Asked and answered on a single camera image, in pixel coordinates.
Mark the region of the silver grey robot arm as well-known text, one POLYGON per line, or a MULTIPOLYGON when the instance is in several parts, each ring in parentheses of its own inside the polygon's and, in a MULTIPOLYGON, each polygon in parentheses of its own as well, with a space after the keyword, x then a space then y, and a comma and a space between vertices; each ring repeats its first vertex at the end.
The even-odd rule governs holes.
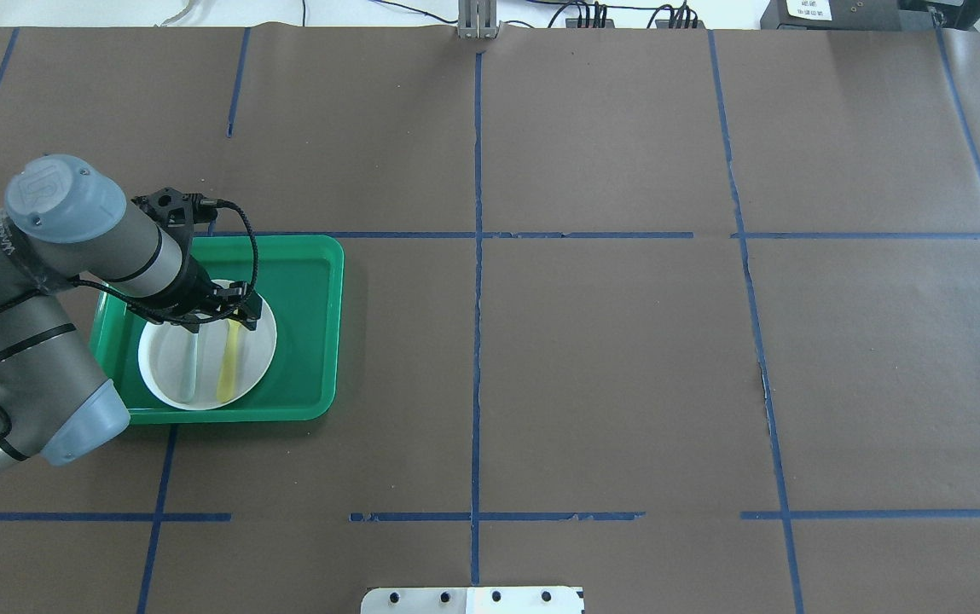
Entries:
POLYGON ((0 210, 0 475, 32 457, 75 461, 122 434, 130 412, 58 296, 114 297, 154 325, 255 329, 257 276, 220 285, 192 256, 198 225, 233 202, 161 189, 128 198, 72 155, 11 178, 0 210))

